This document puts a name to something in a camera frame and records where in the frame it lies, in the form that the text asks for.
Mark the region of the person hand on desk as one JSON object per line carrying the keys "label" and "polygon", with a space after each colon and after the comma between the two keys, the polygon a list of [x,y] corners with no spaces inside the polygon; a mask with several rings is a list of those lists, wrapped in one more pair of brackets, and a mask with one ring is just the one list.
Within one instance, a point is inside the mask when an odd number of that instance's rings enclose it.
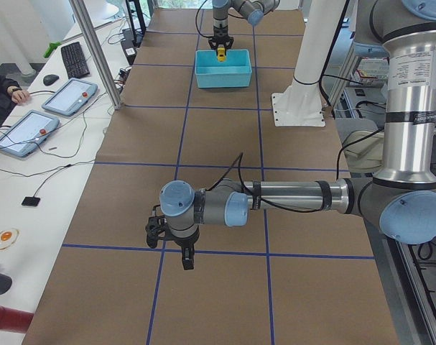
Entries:
{"label": "person hand on desk", "polygon": [[11,100],[16,104],[25,104],[30,98],[29,92],[25,90],[17,89],[11,92]]}

